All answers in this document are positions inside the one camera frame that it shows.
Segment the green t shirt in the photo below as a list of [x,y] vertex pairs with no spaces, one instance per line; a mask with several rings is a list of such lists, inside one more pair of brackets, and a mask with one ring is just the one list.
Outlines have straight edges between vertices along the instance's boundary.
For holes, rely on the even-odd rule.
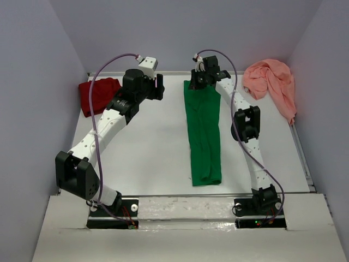
[[191,90],[189,81],[184,81],[183,89],[192,185],[221,184],[221,96],[212,86]]

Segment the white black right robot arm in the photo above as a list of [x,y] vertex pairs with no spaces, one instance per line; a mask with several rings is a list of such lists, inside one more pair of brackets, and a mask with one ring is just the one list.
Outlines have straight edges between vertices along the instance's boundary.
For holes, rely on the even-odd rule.
[[198,92],[212,87],[229,106],[231,134],[239,143],[249,169],[252,196],[235,199],[232,212],[236,217],[268,216],[280,199],[261,155],[261,110],[237,91],[237,80],[232,80],[228,71],[220,69],[216,56],[195,54],[193,60],[196,65],[191,71],[190,89]]

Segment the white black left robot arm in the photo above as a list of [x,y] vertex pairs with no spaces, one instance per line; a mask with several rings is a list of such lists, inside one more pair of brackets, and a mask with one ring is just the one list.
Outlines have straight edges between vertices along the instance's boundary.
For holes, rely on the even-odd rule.
[[128,69],[122,81],[94,128],[68,152],[60,151],[55,157],[58,188],[99,205],[112,216],[122,205],[122,195],[104,184],[95,167],[111,140],[138,113],[140,104],[146,99],[162,100],[165,90],[163,75],[151,79],[139,69]]

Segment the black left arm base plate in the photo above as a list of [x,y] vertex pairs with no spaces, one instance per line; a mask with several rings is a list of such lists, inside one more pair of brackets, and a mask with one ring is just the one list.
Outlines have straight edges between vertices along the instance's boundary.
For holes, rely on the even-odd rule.
[[120,207],[102,207],[96,201],[86,201],[89,207],[88,229],[136,230],[139,228],[139,198],[122,198]]

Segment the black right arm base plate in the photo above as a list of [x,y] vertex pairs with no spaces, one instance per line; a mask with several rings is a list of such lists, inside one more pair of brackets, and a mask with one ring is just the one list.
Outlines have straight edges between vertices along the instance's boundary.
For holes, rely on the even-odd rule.
[[252,206],[251,198],[234,199],[232,213],[235,216],[235,226],[237,229],[258,229],[258,228],[284,228],[286,229],[286,219],[284,211],[279,212],[281,200],[272,204],[264,210],[256,210]]

